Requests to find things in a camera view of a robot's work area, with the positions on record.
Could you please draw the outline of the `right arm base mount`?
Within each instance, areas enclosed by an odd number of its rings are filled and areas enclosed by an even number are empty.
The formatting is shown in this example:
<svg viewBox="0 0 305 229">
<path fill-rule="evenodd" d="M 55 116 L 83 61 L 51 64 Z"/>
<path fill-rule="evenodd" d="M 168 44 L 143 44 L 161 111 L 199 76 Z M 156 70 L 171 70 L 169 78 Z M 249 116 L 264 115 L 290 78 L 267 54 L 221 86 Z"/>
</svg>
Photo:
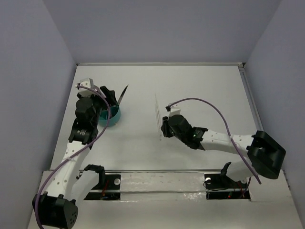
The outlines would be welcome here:
<svg viewBox="0 0 305 229">
<path fill-rule="evenodd" d="M 227 176 L 228 162 L 220 173 L 204 175 L 203 186 L 207 200 L 247 199 L 250 200 L 249 181 L 233 181 Z"/>
</svg>

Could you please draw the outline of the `green handled knife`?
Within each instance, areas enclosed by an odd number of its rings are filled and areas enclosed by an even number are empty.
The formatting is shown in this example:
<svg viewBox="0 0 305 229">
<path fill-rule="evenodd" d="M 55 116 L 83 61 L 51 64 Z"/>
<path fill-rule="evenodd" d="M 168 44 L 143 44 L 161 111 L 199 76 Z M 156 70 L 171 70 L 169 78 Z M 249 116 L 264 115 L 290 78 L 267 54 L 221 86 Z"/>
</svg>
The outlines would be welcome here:
<svg viewBox="0 0 305 229">
<path fill-rule="evenodd" d="M 118 105 L 121 104 L 122 99 L 123 99 L 123 97 L 124 97 L 124 95 L 125 95 L 125 93 L 126 93 L 126 91 L 127 91 L 128 86 L 129 86 L 129 85 L 127 85 L 127 86 L 123 89 L 123 91 L 122 91 L 122 93 L 121 93 L 121 95 L 120 95 L 120 97 L 119 97 L 119 99 L 118 99 L 118 101 L 117 101 Z"/>
</svg>

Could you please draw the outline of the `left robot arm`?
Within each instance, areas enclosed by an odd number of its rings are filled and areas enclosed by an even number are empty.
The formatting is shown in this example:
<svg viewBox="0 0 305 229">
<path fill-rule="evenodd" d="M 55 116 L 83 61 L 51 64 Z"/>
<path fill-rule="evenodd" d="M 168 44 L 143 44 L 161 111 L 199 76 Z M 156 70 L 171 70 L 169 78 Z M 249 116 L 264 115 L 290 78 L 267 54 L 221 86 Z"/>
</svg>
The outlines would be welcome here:
<svg viewBox="0 0 305 229">
<path fill-rule="evenodd" d="M 106 86 L 76 84 L 78 101 L 67 147 L 61 163 L 50 173 L 34 196 L 32 204 L 39 228 L 46 226 L 71 229 L 76 222 L 79 206 L 91 189 L 105 184 L 105 169 L 87 165 L 82 174 L 81 165 L 102 136 L 98 122 L 102 111 L 108 112 L 116 105 L 115 92 Z"/>
</svg>

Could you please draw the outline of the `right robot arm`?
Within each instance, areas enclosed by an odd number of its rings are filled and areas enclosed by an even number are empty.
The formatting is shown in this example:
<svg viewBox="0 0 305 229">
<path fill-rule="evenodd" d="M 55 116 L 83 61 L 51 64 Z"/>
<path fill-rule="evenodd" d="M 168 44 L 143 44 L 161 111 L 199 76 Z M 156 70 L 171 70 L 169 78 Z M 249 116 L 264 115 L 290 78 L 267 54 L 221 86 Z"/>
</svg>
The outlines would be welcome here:
<svg viewBox="0 0 305 229">
<path fill-rule="evenodd" d="M 254 135 L 222 134 L 191 126 L 180 114 L 163 117 L 161 131 L 164 137 L 175 137 L 194 150 L 237 154 L 241 161 L 227 162 L 219 175 L 224 187 L 254 175 L 278 179 L 286 155 L 285 149 L 264 131 Z"/>
</svg>

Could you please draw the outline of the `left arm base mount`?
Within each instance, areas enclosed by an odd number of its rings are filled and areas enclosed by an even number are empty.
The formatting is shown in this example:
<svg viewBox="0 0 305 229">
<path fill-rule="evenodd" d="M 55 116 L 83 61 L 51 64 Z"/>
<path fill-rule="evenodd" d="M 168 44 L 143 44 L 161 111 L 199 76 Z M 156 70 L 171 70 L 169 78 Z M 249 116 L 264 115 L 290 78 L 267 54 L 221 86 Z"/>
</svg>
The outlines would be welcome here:
<svg viewBox="0 0 305 229">
<path fill-rule="evenodd" d="M 121 174 L 106 173 L 104 167 L 87 165 L 83 172 L 93 171 L 97 173 L 98 183 L 85 195 L 84 200 L 115 201 L 121 199 Z"/>
</svg>

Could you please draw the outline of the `clear chopstick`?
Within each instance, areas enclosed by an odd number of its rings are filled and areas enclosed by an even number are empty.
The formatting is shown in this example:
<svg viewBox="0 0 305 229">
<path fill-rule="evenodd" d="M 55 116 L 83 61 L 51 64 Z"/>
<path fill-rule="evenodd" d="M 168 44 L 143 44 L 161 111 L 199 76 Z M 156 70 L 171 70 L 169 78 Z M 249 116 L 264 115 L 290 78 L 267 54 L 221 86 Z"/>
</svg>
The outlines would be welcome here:
<svg viewBox="0 0 305 229">
<path fill-rule="evenodd" d="M 155 114 L 156 114 L 156 122 L 157 122 L 157 127 L 158 130 L 161 128 L 162 125 L 162 117 L 160 114 L 160 109 L 159 109 L 159 103 L 158 103 L 158 99 L 157 99 L 157 95 L 155 94 Z"/>
<path fill-rule="evenodd" d="M 156 101 L 156 104 L 155 104 L 155 109 L 156 109 L 156 119 L 157 119 L 159 139 L 161 141 L 162 140 L 162 131 L 161 131 L 162 123 L 161 123 L 161 115 L 160 115 L 160 111 L 159 111 L 159 105 L 158 105 L 157 101 Z"/>
</svg>

